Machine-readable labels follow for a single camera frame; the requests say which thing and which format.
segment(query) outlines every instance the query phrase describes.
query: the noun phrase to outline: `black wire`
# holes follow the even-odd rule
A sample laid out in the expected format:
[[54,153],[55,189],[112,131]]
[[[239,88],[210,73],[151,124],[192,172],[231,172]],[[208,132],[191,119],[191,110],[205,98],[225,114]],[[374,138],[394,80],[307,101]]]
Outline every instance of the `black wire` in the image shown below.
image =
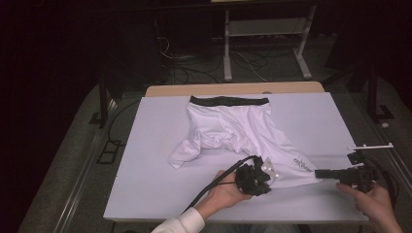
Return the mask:
[[[263,67],[265,67],[265,66],[268,65],[268,60],[267,60],[266,56],[267,56],[269,53],[271,53],[271,50],[268,50],[268,51],[266,52],[266,55],[260,55],[260,54],[254,54],[253,52],[250,51],[250,50],[252,49],[251,46],[250,46],[250,43],[248,43],[247,46],[248,46],[248,50],[242,51],[242,53],[243,53],[243,52],[247,52],[247,53],[250,53],[250,54],[252,54],[252,55],[258,56],[259,58],[258,58],[258,59],[248,59],[248,61],[245,61],[244,59],[241,59],[242,62],[247,63],[247,64],[250,64],[250,65],[253,65],[253,66],[255,66],[255,67],[258,67],[259,69],[260,69],[260,68],[263,68]],[[263,64],[258,63],[258,61],[260,61],[260,60],[263,60],[264,63],[263,63]]]
[[[221,58],[219,59],[219,61],[218,61],[218,65],[217,65],[215,68],[213,68],[212,70],[207,70],[207,71],[198,71],[198,72],[201,72],[201,73],[211,73],[211,72],[214,72],[214,71],[218,70],[218,69],[219,69],[219,67],[221,67],[221,65],[222,65],[222,61],[223,61],[223,56],[221,56]],[[188,70],[191,70],[191,71],[197,71],[197,70],[193,70],[193,69],[186,68],[186,67],[183,67],[183,68],[188,69]]]
[[387,184],[388,193],[389,193],[390,198],[391,198],[392,207],[395,208],[395,204],[396,204],[397,197],[398,197],[398,194],[399,194],[399,184],[398,184],[397,180],[395,179],[395,177],[392,174],[387,172],[375,159],[373,159],[373,158],[371,158],[370,156],[367,156],[367,155],[364,155],[363,157],[366,160],[372,162],[378,168],[378,170],[381,172],[382,177],[384,178],[385,183]]
[[112,223],[112,229],[110,230],[110,233],[115,232],[115,227],[116,227],[116,222],[113,221],[113,223]]
[[[254,67],[254,70],[255,71],[258,71],[258,70],[260,70],[261,68],[263,68],[265,65],[260,65],[259,63],[257,63],[256,62],[256,64],[257,65],[254,65],[254,64],[252,64],[252,62],[249,60],[249,59],[247,59],[246,57],[243,57],[242,55],[240,55],[241,53],[238,53],[238,52],[233,52],[233,53],[235,53],[237,56],[239,56],[240,58],[239,59],[232,59],[232,61],[238,66],[238,67],[240,67],[240,68],[242,68],[242,69],[244,69],[244,70],[247,70],[247,71],[253,71],[252,69],[251,69],[251,67],[250,66],[253,66]],[[239,62],[242,62],[242,63],[245,63],[245,64],[248,64],[248,65],[250,65],[250,66],[248,66],[248,67],[243,67],[242,65],[240,65],[239,64]]]
[[[249,59],[249,62],[250,62],[252,65],[253,65],[254,63],[256,63],[256,64],[258,64],[258,66],[263,67],[263,66],[266,66],[266,65],[268,64],[267,58],[278,58],[278,57],[287,56],[287,55],[293,53],[293,50],[290,49],[290,50],[288,50],[288,51],[285,52],[285,53],[277,54],[277,55],[269,55],[269,53],[271,53],[271,50],[269,50],[266,54],[260,54],[260,53],[258,53],[257,51],[244,51],[244,52],[250,53],[250,54],[252,54],[252,55],[254,55],[254,56],[258,56],[259,58],[257,58],[257,59]],[[263,59],[265,60],[265,64],[264,64],[264,65],[259,64],[258,61],[263,60]],[[241,60],[242,62],[248,64],[248,62],[244,61],[244,59],[240,59],[240,60]]]
[[[190,74],[187,70],[182,69],[180,67],[168,67],[168,68],[173,68],[173,79],[178,80],[182,84],[187,84],[189,82]],[[185,81],[182,81],[182,80],[180,80],[176,77],[176,70],[182,70],[185,73],[185,75],[186,75],[186,80]]]
[[217,183],[216,185],[231,184],[231,183]]
[[214,77],[214,76],[212,76],[212,75],[210,75],[210,74],[208,74],[208,73],[206,73],[206,72],[198,71],[198,70],[194,70],[194,69],[190,69],[190,68],[182,67],[182,66],[176,66],[176,67],[178,67],[178,68],[180,68],[180,69],[182,69],[182,70],[191,71],[191,72],[193,72],[193,73],[202,74],[202,75],[205,75],[205,76],[207,76],[207,77],[210,78],[210,80],[207,81],[207,82],[199,82],[199,81],[196,81],[197,83],[209,83],[211,80],[214,80],[216,83],[220,83],[219,80],[218,80],[218,78],[216,78],[216,77]]
[[[223,56],[222,56],[221,54],[216,54],[215,56],[217,56],[217,55],[220,55],[220,56],[221,56],[221,58],[220,58],[219,61],[218,61],[218,65],[217,65],[215,68],[213,68],[212,70],[207,70],[207,71],[202,71],[202,72],[204,72],[204,73],[211,73],[211,72],[214,72],[214,71],[218,70],[219,67],[221,67],[222,61],[223,61]],[[176,63],[178,63],[178,64],[177,64],[178,66],[183,66],[183,65],[188,66],[188,65],[201,64],[201,63],[205,63],[205,62],[206,62],[206,61],[198,62],[198,63],[193,63],[193,64],[181,64],[180,62],[176,62]]]
[[127,145],[127,144],[118,143],[118,142],[116,142],[116,140],[113,140],[113,139],[112,139],[111,131],[112,131],[113,123],[115,122],[116,118],[118,118],[118,116],[119,116],[121,113],[123,113],[126,109],[130,108],[131,106],[133,106],[134,104],[139,103],[139,102],[140,102],[140,100],[136,100],[136,101],[132,102],[131,104],[129,104],[129,105],[127,105],[126,107],[124,107],[122,110],[120,110],[120,111],[115,115],[115,117],[113,118],[112,122],[110,123],[109,130],[108,130],[108,132],[107,132],[107,138],[108,138],[108,141],[109,141],[111,144],[113,144],[113,145],[115,145],[115,146],[117,146],[117,147],[125,147],[125,146]]
[[200,53],[199,55],[195,55],[192,58],[186,58],[186,59],[175,59],[174,62],[179,64],[179,65],[197,65],[197,64],[202,64],[205,63],[206,61],[209,61],[213,57],[222,54],[222,50],[217,50],[217,53],[215,54],[202,54]]
[[243,163],[248,161],[249,159],[252,158],[257,158],[256,155],[249,156],[247,158],[244,158],[242,160],[239,160],[237,163],[235,163],[233,166],[231,166],[229,169],[224,171],[220,176],[218,176],[216,179],[214,179],[212,182],[210,182],[207,186],[205,186],[199,194],[191,201],[191,203],[188,205],[188,207],[183,211],[187,211],[189,208],[193,207],[199,200],[202,198],[202,196],[208,192],[210,189],[212,189],[214,186],[216,186],[219,182],[221,182],[225,177],[227,177],[230,173],[234,172],[238,167],[240,167]]
[[251,51],[252,48],[251,48],[249,42],[248,42],[247,46],[248,46],[248,50],[246,50],[245,52],[250,53],[250,54],[253,54],[253,55],[256,55],[256,56],[259,56],[259,57],[261,57],[261,58],[270,58],[270,57],[276,58],[276,57],[282,57],[282,56],[289,55],[290,53],[293,52],[292,48],[289,48],[289,49],[288,49],[288,52],[285,52],[285,53],[282,53],[282,54],[277,54],[277,55],[269,55],[271,52],[273,52],[273,51],[275,51],[275,50],[278,49],[278,44],[277,44],[277,43],[275,43],[272,48],[269,48],[269,50],[267,50],[265,54],[260,54],[260,53],[258,53],[258,52],[256,52],[256,51]]

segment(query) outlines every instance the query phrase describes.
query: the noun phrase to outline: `human hand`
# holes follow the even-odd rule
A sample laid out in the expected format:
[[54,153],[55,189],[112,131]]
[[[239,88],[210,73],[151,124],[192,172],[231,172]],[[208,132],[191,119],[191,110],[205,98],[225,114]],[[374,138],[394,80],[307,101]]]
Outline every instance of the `human hand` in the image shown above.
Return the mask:
[[[217,178],[224,171],[219,171],[215,176]],[[236,205],[238,202],[249,200],[252,195],[242,193],[234,183],[235,173],[231,173],[225,177],[221,183],[213,187],[206,197],[194,208],[200,213],[203,219],[215,214],[221,209],[229,208]]]
[[344,183],[337,183],[336,187],[355,199],[357,209],[369,217],[369,224],[375,232],[402,232],[397,224],[387,189],[377,183],[367,193],[353,189]]

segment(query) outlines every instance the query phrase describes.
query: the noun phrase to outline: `white table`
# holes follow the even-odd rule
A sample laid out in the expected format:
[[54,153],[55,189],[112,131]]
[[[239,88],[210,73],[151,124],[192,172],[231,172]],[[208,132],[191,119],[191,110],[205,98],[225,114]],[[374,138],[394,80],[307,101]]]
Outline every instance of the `white table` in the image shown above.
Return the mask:
[[[247,94],[230,96],[268,97],[275,124],[293,144],[319,169],[345,169],[351,166],[346,154],[354,144],[329,93],[318,83],[252,84],[256,93],[263,89],[279,90],[289,85],[289,92],[313,86],[312,93]],[[247,84],[167,86],[148,90],[149,96],[159,93],[184,96],[158,96],[142,99],[129,136],[119,171],[104,217],[114,221],[164,220],[179,215],[196,194],[207,185],[218,170],[225,170],[245,154],[228,150],[203,150],[202,156],[176,170],[167,159],[173,149],[189,133],[186,106],[191,91],[197,88],[214,95],[220,91],[247,88]],[[222,210],[210,218],[224,222],[365,223],[366,218],[355,209],[353,200],[334,187],[337,181],[273,189],[271,192]]]

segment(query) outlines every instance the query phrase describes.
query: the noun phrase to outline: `gray carpet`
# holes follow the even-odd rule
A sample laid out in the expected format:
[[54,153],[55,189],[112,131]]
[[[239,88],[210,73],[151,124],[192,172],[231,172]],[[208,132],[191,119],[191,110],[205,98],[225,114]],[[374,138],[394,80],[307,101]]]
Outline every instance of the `gray carpet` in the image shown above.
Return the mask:
[[[237,45],[237,52],[242,52],[248,59],[259,59],[260,56],[251,54],[256,50],[260,54],[270,55],[267,62],[260,60],[261,67],[257,70],[262,78],[270,82],[304,82],[297,68],[296,62],[290,53],[296,46],[296,39],[278,38],[276,46],[268,46],[267,42],[251,41],[248,46]],[[327,69],[324,64],[333,45],[334,38],[310,38],[304,56],[312,72],[313,80],[321,82],[331,76],[336,70]],[[242,63],[242,57],[232,55],[233,82],[257,83],[262,82],[246,63]],[[190,65],[179,63],[180,66],[207,72],[215,79],[223,77],[223,67],[219,56],[214,56],[209,61],[201,60],[201,63]],[[202,73],[192,73],[187,76],[179,69],[170,69],[171,77],[168,84],[178,83],[213,83],[214,79]],[[350,93],[345,84],[349,76],[343,77],[326,88],[332,93],[333,99],[345,118],[347,126],[354,136],[357,144],[381,145],[384,141],[395,145],[395,154],[398,154],[407,168],[412,168],[412,114],[401,103],[393,87],[379,80],[378,103],[385,104],[394,114],[395,119],[385,120],[389,127],[382,128],[380,124],[371,122],[365,114],[364,101],[366,90],[361,93]],[[110,190],[118,170],[123,148],[114,164],[96,164],[95,161],[107,141],[108,127],[113,120],[111,137],[127,141],[128,133],[137,111],[138,100],[144,93],[125,93],[121,100],[112,102],[109,124],[99,129],[97,125],[90,125],[93,113],[98,112],[98,88],[95,88],[85,99],[74,119],[70,130],[61,144],[53,164],[28,211],[19,232],[125,232],[133,230],[139,233],[150,232],[157,223],[117,223],[103,218]],[[393,160],[385,151],[371,151],[371,156],[378,158],[384,166],[398,176],[393,169]],[[397,178],[401,184],[399,198],[396,205],[396,215],[404,232],[412,232],[411,196],[404,188],[405,181]],[[313,233],[325,232],[358,232],[358,226],[354,224],[319,224],[310,225]],[[363,232],[371,232],[364,227]]]

